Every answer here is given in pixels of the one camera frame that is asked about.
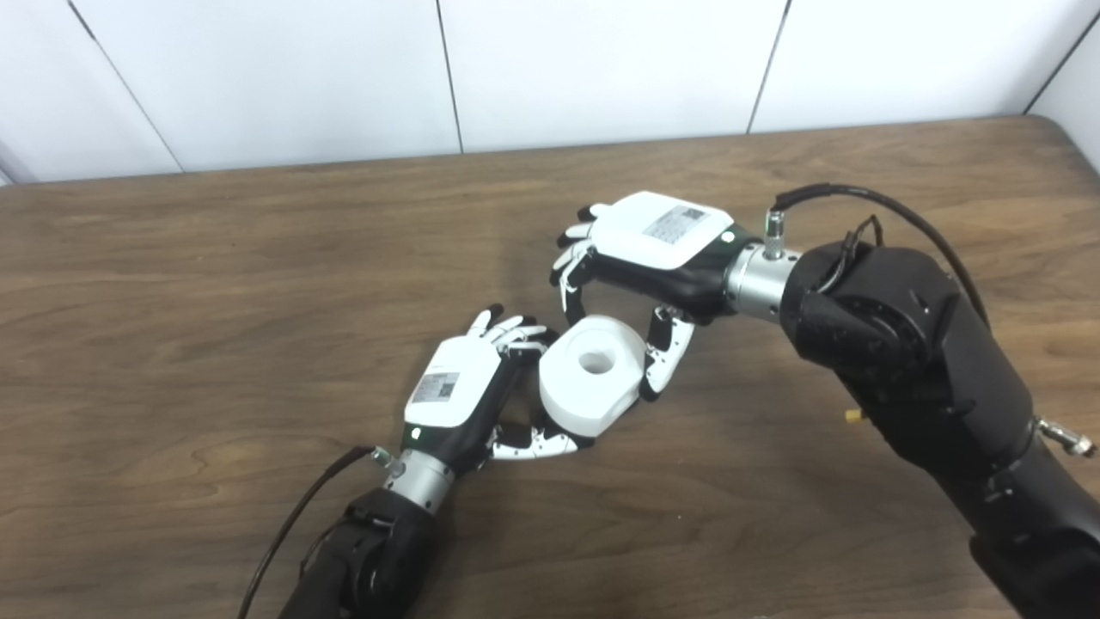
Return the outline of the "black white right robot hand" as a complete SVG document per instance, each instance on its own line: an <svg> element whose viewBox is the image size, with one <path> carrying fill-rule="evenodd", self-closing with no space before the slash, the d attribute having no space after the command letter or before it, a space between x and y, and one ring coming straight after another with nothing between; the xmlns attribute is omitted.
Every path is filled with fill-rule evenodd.
<svg viewBox="0 0 1100 619"><path fill-rule="evenodd" d="M726 279L754 236L722 209L637 192L613 205L590 205L557 239L561 254L549 275L570 325L585 318L592 281L654 299L645 336L641 399L666 391L696 328L734 316Z"/></svg>

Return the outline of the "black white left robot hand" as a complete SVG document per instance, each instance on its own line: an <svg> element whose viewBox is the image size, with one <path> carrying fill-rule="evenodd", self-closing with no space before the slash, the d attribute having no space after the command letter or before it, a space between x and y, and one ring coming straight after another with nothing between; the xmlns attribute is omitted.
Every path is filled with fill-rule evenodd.
<svg viewBox="0 0 1100 619"><path fill-rule="evenodd" d="M442 463L455 477L494 457L530 461L592 447L551 419L547 411L512 442L501 414L520 377L560 338L534 316L503 317L502 303L479 312L462 334L440 342L404 410L400 449Z"/></svg>

